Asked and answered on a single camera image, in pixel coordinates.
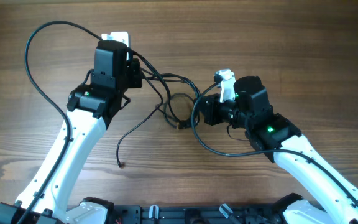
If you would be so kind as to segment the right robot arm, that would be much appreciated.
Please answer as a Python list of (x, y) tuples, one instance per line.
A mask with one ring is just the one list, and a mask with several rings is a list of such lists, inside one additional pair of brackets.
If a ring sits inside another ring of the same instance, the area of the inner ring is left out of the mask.
[(345, 179), (313, 148), (291, 121), (274, 113), (267, 90), (257, 76), (214, 79), (219, 94), (206, 91), (195, 101), (193, 114), (202, 113), (208, 125), (229, 123), (243, 128), (254, 148), (289, 174), (317, 200), (315, 208), (297, 194), (276, 204), (285, 223), (358, 223), (358, 188)]

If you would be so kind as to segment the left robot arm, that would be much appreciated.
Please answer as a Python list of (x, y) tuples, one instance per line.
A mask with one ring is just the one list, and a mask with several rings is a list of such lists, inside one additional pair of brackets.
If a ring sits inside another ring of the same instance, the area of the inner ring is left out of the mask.
[(123, 108), (129, 88), (140, 88), (140, 62), (116, 40), (100, 40), (90, 84), (68, 97), (62, 128), (30, 184), (14, 204), (0, 203), (0, 223), (113, 223), (114, 204), (94, 197), (68, 209), (68, 199), (92, 148)]

